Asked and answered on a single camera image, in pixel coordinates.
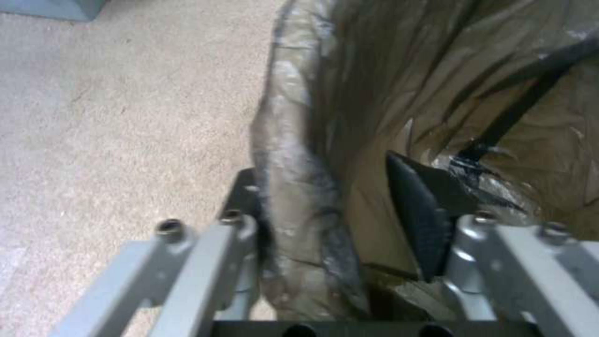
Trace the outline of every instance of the bolt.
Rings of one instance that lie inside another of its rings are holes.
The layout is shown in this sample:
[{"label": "bolt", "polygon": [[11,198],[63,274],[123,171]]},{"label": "bolt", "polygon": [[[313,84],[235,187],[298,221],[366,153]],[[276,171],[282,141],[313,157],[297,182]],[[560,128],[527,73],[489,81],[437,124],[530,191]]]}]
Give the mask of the bolt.
[{"label": "bolt", "polygon": [[474,223],[478,225],[491,225],[497,222],[497,217],[491,211],[479,209],[474,213]]},{"label": "bolt", "polygon": [[223,212],[220,220],[229,225],[238,224],[243,220],[243,213],[238,209],[228,209]]},{"label": "bolt", "polygon": [[560,246],[568,241],[570,234],[561,222],[546,221],[541,224],[539,237],[550,245]]},{"label": "bolt", "polygon": [[183,238],[183,223],[179,219],[166,219],[156,226],[156,235],[166,243],[176,243]]}]

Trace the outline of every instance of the plastic bag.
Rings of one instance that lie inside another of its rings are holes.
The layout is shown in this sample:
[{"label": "plastic bag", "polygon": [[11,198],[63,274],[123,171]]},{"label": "plastic bag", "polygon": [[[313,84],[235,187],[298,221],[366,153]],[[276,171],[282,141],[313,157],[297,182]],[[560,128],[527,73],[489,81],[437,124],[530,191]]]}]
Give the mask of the plastic bag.
[{"label": "plastic bag", "polygon": [[366,283],[418,277],[388,150],[597,238],[597,18],[594,1],[288,2],[252,124],[279,318],[367,317]]}]

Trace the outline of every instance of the floor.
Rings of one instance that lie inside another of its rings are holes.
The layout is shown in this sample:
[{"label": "floor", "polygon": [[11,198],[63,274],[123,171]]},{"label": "floor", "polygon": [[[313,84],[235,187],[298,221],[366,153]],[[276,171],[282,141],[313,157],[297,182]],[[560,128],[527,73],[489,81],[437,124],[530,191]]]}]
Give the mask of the floor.
[{"label": "floor", "polygon": [[281,4],[112,0],[91,23],[0,13],[1,336],[47,335],[161,219],[214,217],[250,165]]}]

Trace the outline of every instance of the gray object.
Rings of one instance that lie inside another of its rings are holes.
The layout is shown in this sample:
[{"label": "gray object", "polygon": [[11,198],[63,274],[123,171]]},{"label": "gray object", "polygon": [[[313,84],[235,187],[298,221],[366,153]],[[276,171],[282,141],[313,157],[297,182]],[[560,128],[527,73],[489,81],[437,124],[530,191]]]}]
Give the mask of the gray object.
[{"label": "gray object", "polygon": [[458,221],[445,283],[468,319],[495,319],[489,296],[507,318],[533,321],[545,337],[592,337],[598,257],[595,242],[556,247],[536,225],[481,225],[467,215]]},{"label": "gray object", "polygon": [[181,226],[174,242],[161,235],[168,222],[125,245],[51,336],[119,336],[148,305],[163,306],[152,336],[205,336],[214,319],[247,319],[258,299],[253,218],[217,220],[199,239]]},{"label": "gray object", "polygon": [[2,0],[0,11],[53,19],[91,21],[105,0]]}]

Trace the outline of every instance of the clear plastic wrap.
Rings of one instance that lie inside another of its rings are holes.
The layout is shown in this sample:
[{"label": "clear plastic wrap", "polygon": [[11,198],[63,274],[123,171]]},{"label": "clear plastic wrap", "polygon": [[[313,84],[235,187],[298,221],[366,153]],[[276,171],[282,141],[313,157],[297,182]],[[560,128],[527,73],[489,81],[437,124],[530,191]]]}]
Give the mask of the clear plastic wrap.
[{"label": "clear plastic wrap", "polygon": [[367,284],[416,277],[388,150],[596,239],[598,18],[594,1],[288,2],[252,125],[279,318],[367,317]]}]

